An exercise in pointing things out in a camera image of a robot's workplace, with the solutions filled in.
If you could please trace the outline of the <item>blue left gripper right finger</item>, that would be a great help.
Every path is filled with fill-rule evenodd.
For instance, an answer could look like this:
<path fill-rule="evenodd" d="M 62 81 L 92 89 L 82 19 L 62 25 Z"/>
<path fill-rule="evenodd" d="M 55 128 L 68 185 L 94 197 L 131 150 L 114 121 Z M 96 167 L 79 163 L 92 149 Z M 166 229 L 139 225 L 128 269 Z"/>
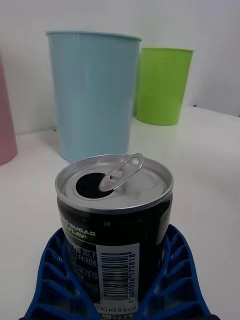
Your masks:
<path fill-rule="evenodd" d="M 197 320 L 211 315 L 195 262 L 180 231 L 169 225 L 163 265 L 136 313 L 137 320 Z"/>

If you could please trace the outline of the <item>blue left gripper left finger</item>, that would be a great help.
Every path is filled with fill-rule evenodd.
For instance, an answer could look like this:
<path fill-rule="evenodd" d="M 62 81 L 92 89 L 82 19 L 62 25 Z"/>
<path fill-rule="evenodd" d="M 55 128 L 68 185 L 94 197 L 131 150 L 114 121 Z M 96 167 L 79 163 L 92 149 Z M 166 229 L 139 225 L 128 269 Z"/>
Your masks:
<path fill-rule="evenodd" d="M 39 263 L 35 292 L 24 316 L 26 320 L 99 320 L 85 290 L 67 261 L 64 232 L 49 239 Z"/>

